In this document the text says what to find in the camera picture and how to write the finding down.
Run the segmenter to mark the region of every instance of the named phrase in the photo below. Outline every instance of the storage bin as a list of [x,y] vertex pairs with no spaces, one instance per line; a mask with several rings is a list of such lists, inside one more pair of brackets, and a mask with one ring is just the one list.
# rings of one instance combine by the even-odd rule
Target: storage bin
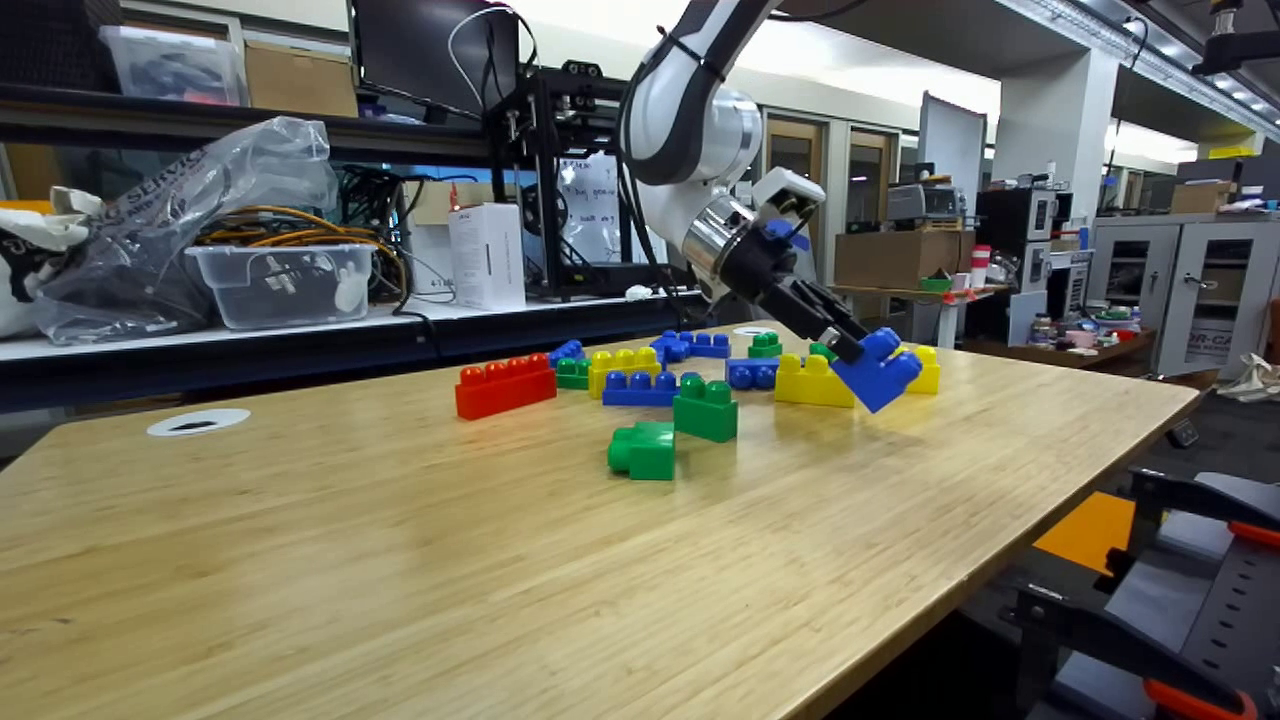
[[341,322],[368,316],[368,243],[189,248],[230,327]]

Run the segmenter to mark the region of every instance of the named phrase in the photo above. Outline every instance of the floor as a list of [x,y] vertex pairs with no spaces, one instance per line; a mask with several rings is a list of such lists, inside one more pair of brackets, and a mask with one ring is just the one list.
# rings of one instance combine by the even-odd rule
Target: floor
[[[1189,449],[1167,440],[1139,450],[1132,464],[1166,470],[1237,470],[1280,482],[1280,404],[1232,404],[1209,394],[1189,425],[1195,437]],[[1123,490],[1130,469],[1107,476],[1107,488]],[[1103,603],[1103,592],[1092,587],[1092,570],[1064,562],[1043,551],[1019,557],[978,594],[963,601],[941,628],[932,628],[912,652],[906,652],[890,670],[862,688],[834,716],[877,716],[877,720],[918,720],[918,716],[972,716],[1004,720],[1016,716],[1016,628],[1012,594],[1025,583],[1056,587],[1081,603]]]

